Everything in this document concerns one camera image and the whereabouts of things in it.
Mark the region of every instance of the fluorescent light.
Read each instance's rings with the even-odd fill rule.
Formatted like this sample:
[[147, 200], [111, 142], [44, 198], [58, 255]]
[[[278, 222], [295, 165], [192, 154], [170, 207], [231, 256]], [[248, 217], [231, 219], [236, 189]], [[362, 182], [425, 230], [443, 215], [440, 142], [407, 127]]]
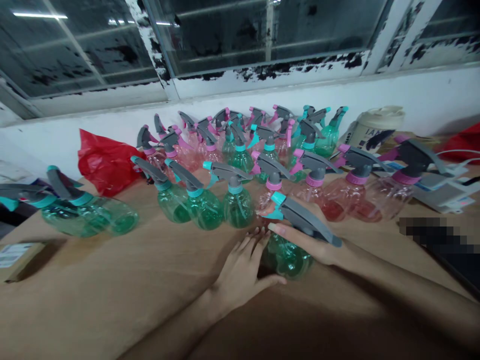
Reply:
[[35, 14], [28, 12], [14, 12], [13, 15], [21, 18], [44, 18], [44, 19], [68, 19], [65, 15], [53, 15], [53, 14]]

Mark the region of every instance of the red cloth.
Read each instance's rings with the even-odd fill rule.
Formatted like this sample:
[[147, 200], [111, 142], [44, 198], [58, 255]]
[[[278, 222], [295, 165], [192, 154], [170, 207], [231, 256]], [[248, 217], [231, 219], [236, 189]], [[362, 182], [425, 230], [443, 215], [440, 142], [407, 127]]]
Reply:
[[[480, 152], [480, 122], [450, 138], [441, 151], [456, 149]], [[440, 154], [440, 157], [445, 160], [460, 163], [467, 159], [480, 158], [480, 154], [466, 151], [452, 151]], [[480, 160], [472, 161], [470, 164], [479, 165]]]
[[81, 149], [78, 169], [102, 196], [112, 197], [140, 177], [135, 172], [132, 156], [145, 159], [145, 154], [124, 142], [98, 136], [80, 129]]

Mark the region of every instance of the cardboard surface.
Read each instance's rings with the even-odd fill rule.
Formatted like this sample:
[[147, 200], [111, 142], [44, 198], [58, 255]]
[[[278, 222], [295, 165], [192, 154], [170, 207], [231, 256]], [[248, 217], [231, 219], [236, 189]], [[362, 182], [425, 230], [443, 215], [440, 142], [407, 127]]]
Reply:
[[[334, 178], [328, 175], [325, 183]], [[252, 181], [245, 187], [255, 198], [259, 185]], [[226, 189], [224, 182], [213, 191], [223, 195]], [[171, 223], [158, 208], [155, 187], [140, 180], [117, 198], [139, 212], [138, 227], [129, 234], [72, 238], [56, 232], [37, 213], [3, 239], [2, 244], [46, 242], [55, 252], [25, 280], [0, 283], [0, 358], [116, 359], [211, 285], [233, 245], [256, 226], [237, 230], [224, 223], [206, 232], [191, 222]], [[449, 225], [461, 226], [463, 235], [478, 236], [479, 213], [474, 204], [461, 216], [445, 216], [413, 200], [400, 216], [447, 217]], [[397, 221], [349, 219], [331, 226], [373, 254], [472, 299], [420, 246], [399, 233]], [[314, 264], [301, 280], [262, 292], [220, 321], [190, 358], [463, 357], [417, 320], [349, 274]]]

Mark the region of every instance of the cardboard box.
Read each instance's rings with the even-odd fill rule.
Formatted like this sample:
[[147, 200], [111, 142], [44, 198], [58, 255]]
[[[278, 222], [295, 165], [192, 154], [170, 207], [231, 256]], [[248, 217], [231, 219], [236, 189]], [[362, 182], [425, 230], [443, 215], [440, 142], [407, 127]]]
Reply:
[[41, 242], [0, 245], [0, 282], [20, 281], [22, 272], [44, 247]]

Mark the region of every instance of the teal nozzle tip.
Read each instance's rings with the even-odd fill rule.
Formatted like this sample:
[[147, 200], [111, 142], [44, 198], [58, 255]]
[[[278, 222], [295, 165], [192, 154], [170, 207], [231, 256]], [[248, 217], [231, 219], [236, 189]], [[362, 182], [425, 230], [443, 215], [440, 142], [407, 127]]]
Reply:
[[273, 195], [271, 196], [271, 199], [273, 202], [277, 205], [281, 205], [287, 197], [282, 194], [281, 192], [275, 191]]

